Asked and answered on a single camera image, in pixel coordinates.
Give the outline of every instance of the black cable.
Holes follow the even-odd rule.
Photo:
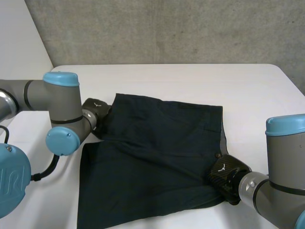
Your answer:
[[[45,171],[43,171],[42,173],[37,173],[37,174],[32,175],[30,177],[30,180],[31,181],[32,180],[33,181],[39,181],[42,178],[47,177],[48,175],[50,175],[54,171],[54,169],[56,168],[58,160],[59,160],[59,156],[54,154],[54,157],[53,157],[49,167]]]
[[[3,125],[0,125],[0,128],[3,129],[5,131],[5,139],[4,139],[4,143],[7,144],[9,141],[9,137],[10,137],[10,132],[8,130],[8,128],[6,128]]]
[[[3,129],[5,131],[4,143],[7,144],[8,141],[9,141],[10,132],[9,132],[8,128],[6,128],[3,125],[0,125],[0,129]],[[59,156],[54,154],[53,159],[52,159],[51,164],[49,165],[49,167],[45,171],[43,171],[42,173],[37,173],[37,174],[32,175],[30,177],[30,180],[31,181],[32,180],[33,181],[39,181],[42,178],[47,177],[48,175],[50,175],[55,170],[55,168],[57,166],[57,163],[58,163],[58,160],[59,160]]]

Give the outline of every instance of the metal ring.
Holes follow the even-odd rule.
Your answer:
[[[15,102],[8,94],[3,92],[2,90],[0,90],[0,97],[3,98],[7,102],[8,106],[10,108],[10,115],[8,115],[6,117],[6,119],[13,118],[17,114],[17,107],[16,107]]]

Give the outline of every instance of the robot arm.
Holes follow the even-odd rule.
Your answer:
[[[49,111],[52,129],[46,145],[54,153],[50,166],[31,176],[26,154],[7,141],[0,143],[0,218],[20,204],[31,180],[50,174],[59,156],[72,154],[95,127],[99,129],[109,109],[105,102],[90,98],[82,106],[74,73],[50,72],[43,80],[34,81],[0,80],[0,122],[21,111]]]
[[[82,108],[74,73],[50,72],[34,81],[1,80],[0,121],[21,111],[49,111],[52,129],[46,145],[58,156],[77,150],[97,123],[95,114]]]
[[[269,175],[224,155],[209,179],[233,205],[241,200],[280,229],[305,228],[305,114],[266,122]]]

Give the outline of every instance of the fabric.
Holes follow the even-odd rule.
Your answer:
[[[206,175],[226,154],[221,106],[117,94],[101,142],[83,148],[78,229],[215,206]]]

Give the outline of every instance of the black band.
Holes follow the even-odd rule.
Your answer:
[[[75,122],[78,122],[78,121],[82,120],[82,117],[83,117],[83,116],[80,116],[80,117],[74,118],[74,119],[70,119],[70,120],[63,120],[63,121],[56,121],[56,120],[52,120],[52,119],[51,119],[51,123],[53,123],[53,124],[75,123]]]
[[[17,99],[15,99],[15,97],[11,93],[9,93],[8,91],[6,91],[2,88],[0,88],[0,91],[3,91],[4,93],[6,93],[14,101],[14,103],[16,105],[16,113],[18,114],[19,111],[20,111],[20,107],[19,107],[19,104],[17,102]]]
[[[286,192],[294,195],[299,195],[299,196],[305,196],[305,190],[302,189],[297,189],[297,188],[291,188],[291,187],[285,187],[281,185],[277,185],[273,182],[270,181],[270,186],[281,191],[281,192]]]
[[[90,125],[90,130],[92,130],[92,125],[91,125],[91,122],[90,122],[89,118],[87,118],[86,116],[83,116],[83,117],[88,120],[88,123]]]
[[[29,90],[29,85],[33,82],[33,80],[29,80],[26,85],[24,86],[24,91],[23,91],[23,97],[24,97],[24,102],[27,105],[27,107],[31,110],[34,111],[33,107],[30,105],[29,98],[28,98],[28,90]]]
[[[260,214],[260,213],[259,213],[259,211],[257,210],[257,206],[256,206],[256,195],[257,195],[258,190],[260,189],[260,187],[261,187],[264,183],[266,183],[267,181],[269,181],[269,179],[263,180],[261,183],[259,183],[259,184],[257,185],[256,189],[254,190],[254,193],[253,193],[253,205],[254,205],[254,208],[255,208],[255,210],[256,210],[256,212],[257,212],[258,214]]]

